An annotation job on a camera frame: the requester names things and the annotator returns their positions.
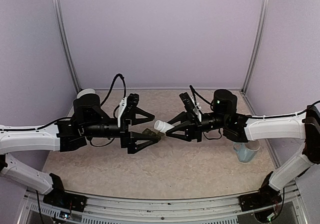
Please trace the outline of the green weekly pill organizer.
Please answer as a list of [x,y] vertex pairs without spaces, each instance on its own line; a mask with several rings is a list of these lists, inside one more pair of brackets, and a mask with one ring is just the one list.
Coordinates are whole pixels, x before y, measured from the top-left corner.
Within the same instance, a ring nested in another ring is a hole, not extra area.
[[143,132],[142,132],[142,134],[145,134],[145,135],[148,135],[148,136],[152,136],[152,137],[154,137],[154,138],[157,138],[157,139],[161,139],[163,136],[164,136],[164,134],[163,133],[161,133],[161,132],[155,132],[155,131],[153,131],[153,130],[151,130],[151,129],[149,129],[149,128],[146,128]]

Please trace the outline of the white pill bottle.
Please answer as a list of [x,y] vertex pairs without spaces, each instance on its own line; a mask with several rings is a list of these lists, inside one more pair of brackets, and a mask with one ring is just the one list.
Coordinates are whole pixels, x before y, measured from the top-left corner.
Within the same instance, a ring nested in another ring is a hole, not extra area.
[[167,123],[167,122],[164,122],[164,121],[161,121],[161,120],[157,120],[155,123],[154,123],[154,129],[160,133],[163,133],[165,134],[168,130],[171,130],[174,128],[173,125]]

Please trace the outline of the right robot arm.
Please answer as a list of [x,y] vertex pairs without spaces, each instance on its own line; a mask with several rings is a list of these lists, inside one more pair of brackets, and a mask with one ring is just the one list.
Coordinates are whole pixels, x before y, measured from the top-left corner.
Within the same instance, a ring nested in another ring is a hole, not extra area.
[[320,113],[314,104],[300,112],[276,116],[250,116],[237,113],[237,96],[218,89],[210,103],[211,112],[201,113],[187,92],[180,94],[185,111],[169,121],[168,137],[184,141],[202,140],[204,132],[222,129],[223,136],[236,143],[260,139],[303,139],[304,146],[266,179],[268,186],[256,194],[256,202],[266,206],[287,183],[319,164]]

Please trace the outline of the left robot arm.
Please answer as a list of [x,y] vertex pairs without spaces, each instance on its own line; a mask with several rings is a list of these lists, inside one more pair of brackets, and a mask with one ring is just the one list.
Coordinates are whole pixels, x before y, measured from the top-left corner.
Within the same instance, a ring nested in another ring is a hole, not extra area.
[[13,157],[19,151],[48,150],[59,152],[75,151],[94,138],[120,140],[121,148],[135,154],[156,144],[159,138],[152,134],[132,132],[129,126],[154,120],[155,116],[138,107],[139,95],[130,94],[120,103],[117,118],[109,117],[101,108],[100,97],[93,89],[78,93],[73,102],[73,115],[63,117],[44,126],[0,127],[0,174],[31,187],[51,199],[59,206],[70,201],[62,180],[53,173],[38,171]]

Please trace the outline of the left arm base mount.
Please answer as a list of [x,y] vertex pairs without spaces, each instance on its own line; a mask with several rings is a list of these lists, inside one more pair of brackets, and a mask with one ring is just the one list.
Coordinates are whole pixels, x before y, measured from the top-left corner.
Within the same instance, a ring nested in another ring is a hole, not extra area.
[[61,183],[53,184],[53,190],[43,197],[43,202],[70,211],[84,212],[87,198],[84,195],[66,192]]

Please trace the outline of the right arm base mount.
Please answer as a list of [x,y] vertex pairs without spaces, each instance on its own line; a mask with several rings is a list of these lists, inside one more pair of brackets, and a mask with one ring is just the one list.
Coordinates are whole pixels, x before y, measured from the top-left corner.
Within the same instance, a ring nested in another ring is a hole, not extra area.
[[282,202],[279,191],[269,185],[262,186],[257,192],[240,195],[240,207],[242,211],[249,211]]

